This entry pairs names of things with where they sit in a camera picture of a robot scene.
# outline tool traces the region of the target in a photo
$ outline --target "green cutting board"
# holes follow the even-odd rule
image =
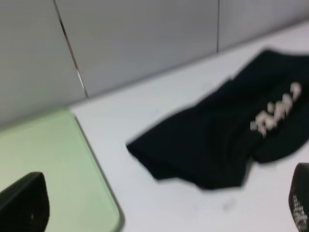
[[[58,110],[0,131],[0,191],[43,172],[46,232],[112,232],[120,213],[74,116]]]

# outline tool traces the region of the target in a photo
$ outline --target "white graphic print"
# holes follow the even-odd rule
[[[267,131],[271,131],[277,127],[280,120],[285,119],[290,113],[293,103],[297,101],[301,94],[301,85],[297,82],[291,83],[290,94],[283,94],[282,101],[277,101],[276,104],[269,102],[267,104],[267,111],[273,113],[274,116],[269,115],[265,110],[262,110],[256,117],[255,121],[250,122],[250,130],[258,131],[263,138],[266,137]]]

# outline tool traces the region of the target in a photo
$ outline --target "white tabletop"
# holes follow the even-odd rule
[[[309,22],[109,95],[72,106],[125,215],[124,232],[297,232],[288,194],[309,145],[266,165],[255,163],[241,188],[200,190],[155,181],[126,142],[207,96],[264,47],[309,53]]]

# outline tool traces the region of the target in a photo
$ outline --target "folded black shirt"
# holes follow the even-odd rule
[[[240,186],[249,158],[281,159],[308,138],[309,56],[264,51],[233,80],[127,148],[158,180],[178,177],[217,189]]]

